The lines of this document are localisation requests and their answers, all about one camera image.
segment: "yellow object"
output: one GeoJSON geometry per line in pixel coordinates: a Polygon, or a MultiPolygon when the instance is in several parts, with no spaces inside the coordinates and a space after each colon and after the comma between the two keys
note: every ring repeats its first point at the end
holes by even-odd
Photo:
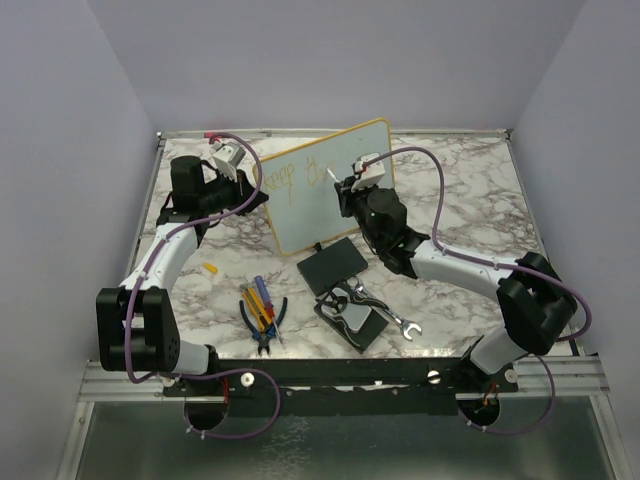
{"type": "Polygon", "coordinates": [[[210,263],[205,263],[204,264],[204,268],[209,270],[211,273],[218,273],[218,269],[216,267],[214,267],[213,265],[211,265],[210,263]]]}
{"type": "Polygon", "coordinates": [[[264,305],[262,305],[262,300],[260,300],[260,297],[258,296],[256,291],[253,289],[253,287],[249,287],[248,291],[249,291],[249,295],[251,295],[251,298],[253,298],[253,301],[258,306],[258,310],[260,311],[260,314],[267,321],[267,324],[271,324],[271,317],[269,316],[269,314],[265,310],[264,305]]]}
{"type": "Polygon", "coordinates": [[[249,306],[249,310],[251,310],[251,314],[258,321],[258,330],[260,330],[261,332],[264,332],[269,326],[269,318],[263,317],[260,314],[260,311],[259,311],[260,304],[259,303],[257,304],[256,302],[254,302],[253,297],[251,297],[251,295],[249,294],[248,289],[242,291],[242,298],[244,298],[244,301],[247,302],[247,305],[249,306]]]}
{"type": "Polygon", "coordinates": [[[260,314],[254,307],[253,302],[251,301],[251,298],[249,298],[248,292],[242,292],[242,298],[244,298],[244,301],[249,307],[249,310],[251,310],[251,314],[256,318],[256,320],[258,320],[260,318],[260,314]]]}

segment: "black pad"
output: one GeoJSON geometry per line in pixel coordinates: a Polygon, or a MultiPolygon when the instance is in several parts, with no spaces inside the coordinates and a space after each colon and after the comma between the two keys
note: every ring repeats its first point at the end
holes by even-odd
{"type": "Polygon", "coordinates": [[[345,323],[340,320],[334,320],[333,318],[325,315],[322,312],[322,304],[317,303],[313,307],[313,311],[316,312],[325,322],[333,328],[338,335],[344,338],[353,348],[358,352],[364,352],[373,341],[378,338],[382,331],[387,328],[389,322],[387,322],[378,312],[371,310],[367,321],[358,333],[353,333],[347,328],[345,323]]]}
{"type": "Polygon", "coordinates": [[[298,263],[298,270],[316,297],[368,267],[356,246],[346,237],[298,263]]]}

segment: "small yellow cap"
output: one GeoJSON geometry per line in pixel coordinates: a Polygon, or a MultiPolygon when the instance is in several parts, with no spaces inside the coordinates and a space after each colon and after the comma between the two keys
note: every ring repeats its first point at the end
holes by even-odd
{"type": "Polygon", "coordinates": [[[211,265],[210,263],[205,263],[204,264],[204,268],[209,270],[211,273],[218,273],[218,269],[216,267],[214,267],[213,265],[211,265]]]}

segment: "whiteboard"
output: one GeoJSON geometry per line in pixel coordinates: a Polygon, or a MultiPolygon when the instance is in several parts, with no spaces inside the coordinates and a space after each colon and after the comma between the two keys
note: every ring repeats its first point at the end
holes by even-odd
{"type": "MultiPolygon", "coordinates": [[[[389,123],[379,118],[263,159],[261,190],[269,195],[265,208],[280,253],[291,255],[357,228],[354,219],[340,216],[327,167],[343,179],[353,175],[358,157],[390,150],[389,123]]],[[[379,185],[392,188],[392,159],[382,163],[386,173],[379,185]]]]}

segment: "whiteboard frame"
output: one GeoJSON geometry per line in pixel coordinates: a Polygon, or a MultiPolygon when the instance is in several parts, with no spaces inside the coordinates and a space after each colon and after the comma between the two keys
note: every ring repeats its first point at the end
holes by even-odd
{"type": "MultiPolygon", "coordinates": [[[[341,130],[339,132],[332,133],[331,135],[327,135],[326,137],[318,138],[317,140],[313,140],[311,142],[304,143],[304,144],[299,145],[297,147],[290,148],[288,150],[283,150],[282,152],[278,152],[278,153],[273,154],[273,155],[269,155],[268,157],[260,159],[260,163],[266,163],[266,162],[269,162],[271,160],[275,160],[276,158],[279,158],[279,157],[281,157],[283,155],[287,155],[289,153],[296,152],[298,150],[302,150],[303,148],[307,148],[307,147],[309,147],[311,145],[315,145],[316,143],[321,143],[321,142],[324,142],[326,140],[330,140],[330,139],[335,138],[335,137],[339,137],[339,136],[344,135],[346,133],[351,133],[351,132],[353,132],[355,130],[358,130],[358,129],[364,128],[364,127],[368,127],[368,126],[373,125],[373,124],[378,123],[378,122],[384,122],[387,125],[387,138],[388,138],[388,142],[389,142],[389,151],[391,151],[391,124],[389,123],[389,120],[387,120],[386,118],[379,117],[379,118],[374,118],[373,120],[369,120],[368,122],[361,123],[360,125],[356,125],[355,127],[347,128],[346,130],[341,130]]],[[[393,169],[393,157],[390,157],[389,160],[390,160],[390,163],[391,163],[391,184],[395,188],[396,179],[395,179],[395,174],[394,174],[394,169],[393,169]]],[[[256,171],[256,167],[255,166],[253,167],[253,178],[257,178],[257,171],[256,171]]],[[[273,233],[273,238],[276,241],[276,248],[278,249],[278,252],[280,253],[280,255],[282,255],[283,257],[289,257],[291,255],[295,255],[296,253],[300,253],[300,252],[303,252],[303,251],[308,250],[310,248],[313,248],[314,244],[311,244],[311,245],[307,245],[307,246],[305,246],[305,247],[303,247],[303,248],[301,248],[299,250],[296,250],[295,252],[288,252],[288,253],[283,252],[282,248],[280,247],[280,240],[278,239],[278,234],[276,233],[275,228],[273,228],[273,222],[271,221],[271,214],[269,213],[269,202],[268,201],[264,204],[264,210],[267,213],[267,220],[269,222],[269,228],[271,229],[271,233],[273,233]]],[[[345,230],[344,232],[338,233],[338,234],[336,234],[336,235],[334,235],[332,237],[326,238],[326,239],[324,239],[322,241],[323,242],[329,242],[329,241],[335,240],[337,238],[340,238],[343,235],[348,235],[349,233],[353,233],[353,232],[356,232],[358,230],[359,230],[359,227],[356,226],[356,227],[354,227],[354,228],[352,228],[350,230],[345,230]]]]}

